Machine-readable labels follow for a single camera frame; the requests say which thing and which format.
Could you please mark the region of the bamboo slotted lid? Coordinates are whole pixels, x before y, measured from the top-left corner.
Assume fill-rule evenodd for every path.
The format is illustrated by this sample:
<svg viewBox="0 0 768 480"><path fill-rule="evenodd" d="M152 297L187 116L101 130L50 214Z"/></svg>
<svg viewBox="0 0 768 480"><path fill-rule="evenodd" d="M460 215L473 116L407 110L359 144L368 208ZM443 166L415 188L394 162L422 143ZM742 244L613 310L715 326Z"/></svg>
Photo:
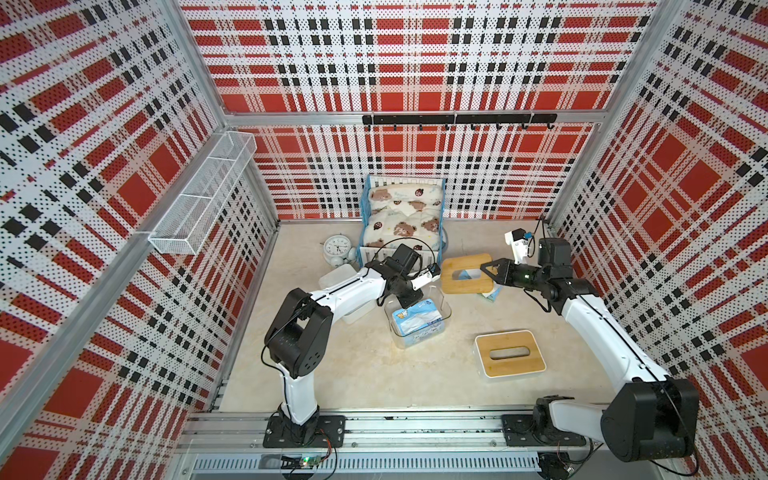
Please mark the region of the bamboo slotted lid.
<svg viewBox="0 0 768 480"><path fill-rule="evenodd" d="M442 265L441 288L446 294L488 294L493 280L480 270L492 260L488 253L446 258Z"/></svg>

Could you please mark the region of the blue soft tissue pack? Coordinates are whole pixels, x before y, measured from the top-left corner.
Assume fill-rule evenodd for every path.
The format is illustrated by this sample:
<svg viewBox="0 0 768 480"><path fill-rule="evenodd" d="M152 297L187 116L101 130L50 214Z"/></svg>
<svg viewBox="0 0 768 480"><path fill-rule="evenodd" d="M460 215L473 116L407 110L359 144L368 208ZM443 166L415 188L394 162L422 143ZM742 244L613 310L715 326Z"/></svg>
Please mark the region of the blue soft tissue pack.
<svg viewBox="0 0 768 480"><path fill-rule="evenodd" d="M427 334L443 327L443 315L435 302L426 299L392 314L394 332L400 337Z"/></svg>

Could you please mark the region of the clear plastic tissue box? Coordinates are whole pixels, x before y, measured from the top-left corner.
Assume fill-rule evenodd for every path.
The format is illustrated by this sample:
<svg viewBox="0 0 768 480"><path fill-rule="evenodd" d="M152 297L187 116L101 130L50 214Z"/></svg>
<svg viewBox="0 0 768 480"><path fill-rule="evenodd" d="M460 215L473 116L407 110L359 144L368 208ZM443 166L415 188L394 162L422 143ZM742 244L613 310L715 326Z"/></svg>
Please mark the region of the clear plastic tissue box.
<svg viewBox="0 0 768 480"><path fill-rule="evenodd" d="M429 285L421 291L423 298L411 307L403 308L394 295L390 295L383 305L394 344L402 350L444 332L452 315L439 287Z"/></svg>

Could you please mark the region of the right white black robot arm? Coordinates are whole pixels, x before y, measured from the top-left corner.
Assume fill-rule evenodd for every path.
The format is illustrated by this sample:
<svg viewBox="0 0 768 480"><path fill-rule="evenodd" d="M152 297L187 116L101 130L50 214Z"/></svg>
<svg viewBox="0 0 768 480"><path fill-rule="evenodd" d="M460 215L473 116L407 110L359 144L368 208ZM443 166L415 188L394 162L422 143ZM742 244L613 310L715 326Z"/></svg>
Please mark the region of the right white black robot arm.
<svg viewBox="0 0 768 480"><path fill-rule="evenodd" d="M699 393L651 359L609 312L597 290L575 277L571 246L559 238L540 241L535 266L502 258L481 271L496 284L537 292L586 342L614 390L607 404L565 396L537 400L532 426L542 440L579 435L603 443L623 462L684 458L695 454Z"/></svg>

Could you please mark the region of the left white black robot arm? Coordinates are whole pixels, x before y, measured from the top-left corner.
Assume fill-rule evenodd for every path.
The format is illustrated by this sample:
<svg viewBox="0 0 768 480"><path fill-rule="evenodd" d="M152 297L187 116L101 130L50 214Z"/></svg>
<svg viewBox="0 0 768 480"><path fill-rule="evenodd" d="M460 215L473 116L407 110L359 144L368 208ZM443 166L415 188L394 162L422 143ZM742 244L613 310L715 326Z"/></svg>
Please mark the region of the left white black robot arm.
<svg viewBox="0 0 768 480"><path fill-rule="evenodd" d="M322 361L333 325L372 301L395 296L410 307L423 298L422 288L440 277L437 262L408 245L380 260L367 262L351 278L325 289L291 290L283 300L264 338L263 364L280 372L282 419L296 427L319 415L314 371Z"/></svg>

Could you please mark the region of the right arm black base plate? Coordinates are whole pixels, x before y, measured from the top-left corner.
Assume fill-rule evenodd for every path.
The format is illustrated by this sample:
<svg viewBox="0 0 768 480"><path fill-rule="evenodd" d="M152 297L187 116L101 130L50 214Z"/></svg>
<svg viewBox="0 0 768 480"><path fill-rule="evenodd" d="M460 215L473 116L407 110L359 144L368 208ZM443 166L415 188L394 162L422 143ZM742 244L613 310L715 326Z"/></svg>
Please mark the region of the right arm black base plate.
<svg viewBox="0 0 768 480"><path fill-rule="evenodd" d="M538 425L532 414L501 416L502 433L509 447L584 447L589 441L578 434Z"/></svg>

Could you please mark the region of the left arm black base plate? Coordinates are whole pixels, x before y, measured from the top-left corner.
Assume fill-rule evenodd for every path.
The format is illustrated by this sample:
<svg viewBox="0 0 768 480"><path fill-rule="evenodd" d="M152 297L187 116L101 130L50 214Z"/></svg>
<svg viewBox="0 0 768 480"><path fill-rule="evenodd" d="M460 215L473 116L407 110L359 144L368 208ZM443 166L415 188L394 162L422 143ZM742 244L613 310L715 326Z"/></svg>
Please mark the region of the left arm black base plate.
<svg viewBox="0 0 768 480"><path fill-rule="evenodd" d="M267 449L339 448L343 445L347 418L343 415L313 415L304 425L294 424L282 411L268 420L262 446Z"/></svg>

